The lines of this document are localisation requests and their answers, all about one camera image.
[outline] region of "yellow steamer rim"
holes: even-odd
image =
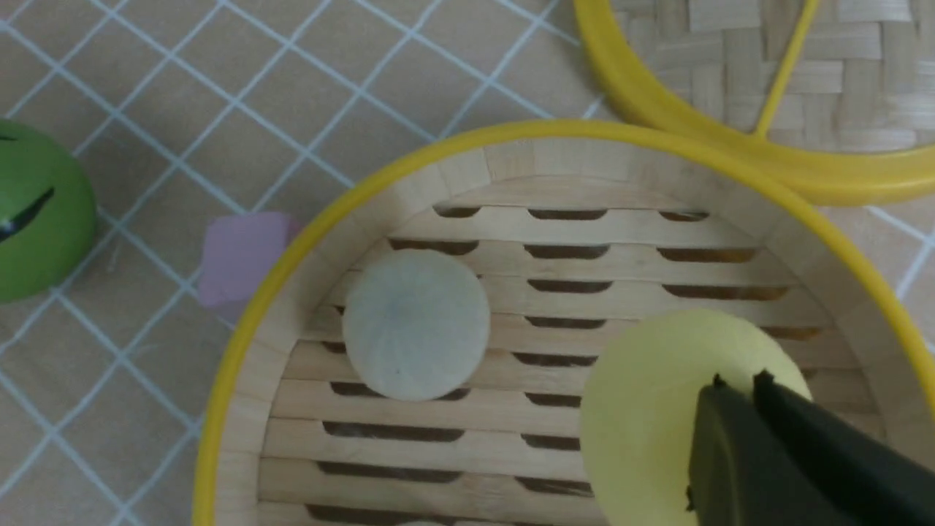
[[[254,338],[261,338],[265,334],[264,331],[270,327],[268,325],[271,323],[269,320],[275,320],[279,325],[292,327],[301,326],[305,323],[304,319],[298,319],[302,315],[296,314],[295,310],[283,310],[281,308],[283,304],[281,299],[288,297],[289,301],[302,301],[302,299],[295,297],[295,291],[298,289],[306,290],[306,287],[310,286],[311,283],[306,283],[307,280],[305,279],[299,279],[299,288],[297,289],[296,283],[294,283],[295,280],[290,280],[294,275],[309,276],[309,274],[303,273],[303,270],[308,270],[309,262],[315,260],[314,257],[309,257],[309,255],[314,256],[314,251],[320,250],[324,246],[323,240],[329,233],[332,233],[335,227],[341,224],[342,220],[358,212],[358,209],[363,210],[371,206],[375,202],[375,199],[372,198],[385,196],[385,192],[381,193],[384,190],[391,189],[391,187],[396,188],[395,185],[407,176],[420,172],[423,168],[434,166],[448,158],[461,153],[484,152],[484,155],[486,155],[487,152],[502,152],[504,148],[509,152],[513,152],[514,150],[511,149],[522,150],[527,146],[544,144],[543,148],[545,150],[543,152],[554,159],[553,162],[561,164],[564,162],[563,159],[567,159],[567,156],[561,153],[550,154],[551,146],[549,145],[558,144],[562,141],[570,141],[572,144],[584,143],[590,145],[589,148],[593,146],[600,152],[610,153],[611,157],[614,152],[619,153],[620,150],[628,151],[628,149],[648,152],[653,158],[662,156],[667,159],[675,159],[678,156],[678,158],[689,162],[692,166],[697,166],[705,173],[708,173],[709,170],[716,171],[717,177],[714,179],[723,180],[731,188],[736,187],[736,191],[731,194],[734,197],[732,202],[742,207],[746,212],[750,212],[751,207],[757,214],[765,209],[775,209],[775,213],[767,214],[768,217],[772,218],[770,221],[773,225],[780,218],[791,218],[790,223],[796,225],[795,235],[791,236],[785,246],[798,254],[801,250],[796,247],[800,246],[803,238],[809,238],[812,240],[812,244],[809,246],[814,247],[816,243],[819,246],[823,245],[825,247],[823,250],[836,261],[835,265],[837,266],[833,268],[833,275],[853,274],[853,276],[847,278],[847,280],[850,280],[847,283],[853,283],[859,288],[861,298],[864,298],[860,300],[860,304],[873,310],[871,317],[874,321],[871,324],[879,324],[876,326],[881,329],[878,332],[885,333],[885,336],[870,338],[873,342],[868,342],[868,344],[870,346],[876,345],[874,348],[877,350],[874,352],[878,353],[883,352],[878,347],[889,349],[886,352],[891,354],[887,355],[888,358],[885,363],[889,364],[894,360],[899,362],[896,364],[901,367],[899,370],[904,370],[906,373],[896,373],[894,376],[892,368],[886,369],[883,373],[887,377],[899,378],[898,382],[889,380],[888,384],[913,384],[913,393],[917,394],[912,395],[914,408],[912,414],[914,417],[924,419],[926,421],[925,429],[930,429],[931,421],[928,418],[928,413],[935,407],[935,363],[933,363],[926,349],[922,336],[914,327],[910,317],[899,304],[885,280],[877,273],[871,263],[857,251],[854,245],[836,227],[824,216],[816,212],[804,199],[775,180],[765,176],[758,168],[693,139],[672,136],[671,134],[647,128],[611,123],[541,121],[504,124],[469,132],[432,144],[419,152],[395,161],[388,167],[373,174],[325,209],[302,231],[280,258],[241,317],[224,354],[211,391],[196,466],[194,526],[257,525],[256,466],[258,464],[256,462],[259,462],[260,454],[258,452],[250,453],[251,458],[255,457],[255,459],[252,467],[244,470],[230,461],[231,457],[228,453],[223,453],[222,444],[232,438],[232,436],[228,436],[232,434],[230,428],[232,422],[247,422],[254,427],[257,425],[262,426],[258,428],[259,434],[255,439],[262,441],[262,432],[269,420],[269,402],[256,400],[254,402],[247,401],[249,402],[247,405],[240,403],[247,400],[244,398],[245,395],[241,394],[241,390],[244,388],[243,373],[257,372],[266,374],[266,376],[271,375],[270,377],[275,377],[276,381],[279,381],[282,367],[285,367],[285,364],[283,362],[280,366],[277,366],[279,367],[278,371],[271,372],[268,371],[268,365],[256,361],[255,354],[252,351],[259,340],[254,340]],[[619,166],[619,163],[612,162],[610,157],[608,159],[610,160],[605,160],[601,164],[602,170],[607,171],[609,174],[616,173],[614,170],[625,170]],[[503,158],[500,161],[506,162],[507,165],[513,168],[518,165],[512,163],[512,161],[519,161],[522,164],[522,159],[514,159],[513,157]],[[696,174],[692,172],[688,175],[675,173],[673,175],[676,177],[690,177],[695,180],[696,175],[701,177],[705,173]],[[639,175],[649,181],[655,181],[666,176],[665,173],[655,171],[655,169],[640,170]],[[762,196],[762,202],[759,202],[759,197],[755,197],[757,195]],[[325,287],[324,292],[327,292],[328,284],[320,284],[316,288],[320,289],[322,286]],[[833,291],[824,290],[822,293],[826,294],[826,297],[837,297],[835,296],[836,293],[827,296],[829,292]],[[856,323],[858,327],[864,325],[867,324]],[[296,334],[302,331],[302,329],[291,330]],[[902,352],[896,350],[896,347],[900,347]],[[914,385],[913,376],[918,380],[918,387]],[[263,389],[269,391],[270,386],[264,386]],[[902,401],[905,402],[905,396],[905,393],[901,393],[896,398],[901,397]],[[919,410],[922,412],[921,416],[917,414]],[[240,437],[233,436],[233,438],[239,440]],[[928,446],[924,439],[921,444],[925,445],[925,447]],[[244,504],[246,507],[235,507],[233,509],[224,507],[226,506],[225,503],[231,502],[238,503],[238,506],[246,503]]]
[[[583,44],[612,105],[636,124],[705,141],[760,167],[815,204],[878,204],[935,191],[935,4],[619,4],[615,10],[611,0],[575,0],[575,11]],[[767,14],[770,23],[778,22],[760,27],[760,17]],[[692,24],[698,32],[687,35]],[[721,34],[719,28],[731,26],[740,29]],[[653,56],[653,47],[667,42],[669,48],[659,51],[665,56]],[[745,79],[743,72],[732,77],[720,67],[681,67],[706,54],[706,47],[722,44],[732,62],[762,73],[762,85]],[[760,46],[769,63],[755,55]],[[725,97],[734,88],[740,95],[732,100],[705,100],[712,94]],[[841,100],[844,92],[846,101]],[[786,124],[776,126],[780,121]],[[808,128],[804,132],[791,129],[803,126]]]

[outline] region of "green ball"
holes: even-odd
[[[57,285],[88,254],[94,191],[71,154],[0,119],[0,303]]]

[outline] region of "table surface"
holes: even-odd
[[[0,112],[71,149],[100,205],[75,274],[0,307],[9,526],[188,523],[230,334],[194,298],[211,218],[307,222],[460,131],[616,120],[570,0],[5,0],[0,20]],[[824,210],[930,341],[933,199]]]

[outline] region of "yellow round object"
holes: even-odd
[[[750,322],[716,311],[648,318],[610,343],[584,388],[584,469],[611,524],[696,524],[685,511],[698,392],[719,374],[748,396],[753,377],[811,398],[796,364]]]
[[[927,63],[913,60],[915,52],[919,51],[916,47],[925,45],[916,42],[918,38],[924,40],[916,35],[925,35],[928,24],[935,22],[935,9],[926,7],[919,10],[915,15],[915,25],[922,29],[917,31],[905,2],[902,2],[905,9],[893,7],[881,15],[853,13],[847,23],[833,20],[837,15],[829,4],[834,3],[823,2],[813,27],[803,25],[793,31],[801,3],[774,1],[761,7],[757,2],[739,2],[738,6],[743,7],[746,14],[769,8],[771,11],[764,13],[781,19],[783,23],[760,27],[763,22],[757,16],[749,21],[749,27],[742,29],[701,31],[704,27],[721,27],[737,22],[738,17],[745,16],[744,13],[733,13],[732,16],[722,13],[721,21],[716,17],[695,21],[698,31],[693,33],[686,32],[683,27],[685,23],[691,23],[688,21],[692,15],[686,14],[685,9],[703,10],[703,7],[725,7],[727,4],[707,1],[686,3],[684,0],[666,8],[661,7],[663,2],[658,4],[660,7],[655,7],[652,1],[633,3],[632,8],[624,6],[622,12],[615,13],[611,0],[575,1],[582,42],[597,77],[613,106],[627,118],[704,141],[762,168],[815,204],[854,206],[884,203],[935,191],[935,145],[931,144],[935,136],[928,132],[929,124],[922,122],[928,115],[924,105],[930,104],[927,101],[932,97],[923,83],[928,78],[925,76]],[[806,5],[814,11],[814,0],[809,0]],[[889,17],[889,22],[851,20],[867,16]],[[626,24],[627,35],[618,24]],[[680,37],[671,35],[680,31],[685,34]],[[787,95],[782,97],[784,103],[777,104],[780,113],[793,114],[791,120],[794,122],[783,124],[790,129],[770,132],[769,139],[746,133],[751,130],[751,119],[755,120],[764,112],[772,115],[759,104],[768,98],[774,98],[777,103],[780,100],[779,97],[767,97],[764,88],[774,79],[769,73],[781,69],[778,64],[785,52],[784,38],[789,33],[814,34],[805,42],[802,57],[807,59],[807,64],[800,64],[801,70],[796,71],[798,77],[794,81],[797,83],[790,82],[786,86],[788,89],[784,91]],[[715,41],[718,38],[725,41],[724,46]],[[735,39],[738,43],[727,45],[727,41]],[[778,44],[770,45],[772,40]],[[644,49],[647,46],[661,45],[664,41],[669,42],[666,51],[657,50],[655,55],[665,56],[640,56],[650,52]],[[747,81],[743,75],[725,77],[723,72],[713,71],[718,68],[710,67],[665,69],[672,64],[704,58],[706,50],[719,53],[722,48],[732,50],[740,62],[747,59],[760,61],[760,55],[755,52],[755,47],[760,45],[766,46],[763,50],[766,61],[757,62],[748,69],[764,73],[763,80]],[[889,54],[894,56],[890,57],[887,56],[887,47],[907,49],[905,52],[893,51]],[[826,55],[836,56],[835,53],[843,53],[849,58],[820,59]],[[777,77],[788,80],[788,74],[792,72],[785,73],[777,74]],[[816,79],[827,73],[837,75],[835,85],[819,82],[822,85],[815,86]],[[913,80],[901,81],[902,76]],[[697,90],[683,88],[686,83],[691,86],[694,81],[703,80],[710,80],[712,86]],[[712,104],[698,101],[712,91],[721,94],[727,89],[726,82],[738,84],[737,91],[742,93],[730,100],[722,100],[722,104],[713,104],[714,109]],[[846,102],[839,100],[847,91],[842,85],[851,86]],[[792,91],[799,91],[789,93],[790,86],[794,88]],[[792,102],[800,104],[785,104],[790,96],[794,99]],[[696,102],[698,109],[689,101]],[[784,111],[784,106],[798,106],[798,110]],[[720,117],[709,116],[713,111]],[[724,115],[731,111],[736,118]],[[737,121],[736,127],[741,130],[723,124],[720,122],[722,118],[727,122]],[[780,121],[788,123],[789,119],[777,118],[774,122]],[[806,124],[812,130],[807,134],[801,131]],[[829,134],[846,135],[846,144],[841,144],[840,137],[829,142]],[[841,153],[842,148],[851,152]],[[866,152],[869,148],[892,151],[856,153]]]

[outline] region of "pink block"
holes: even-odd
[[[280,212],[221,217],[208,226],[198,300],[236,323],[301,226]]]

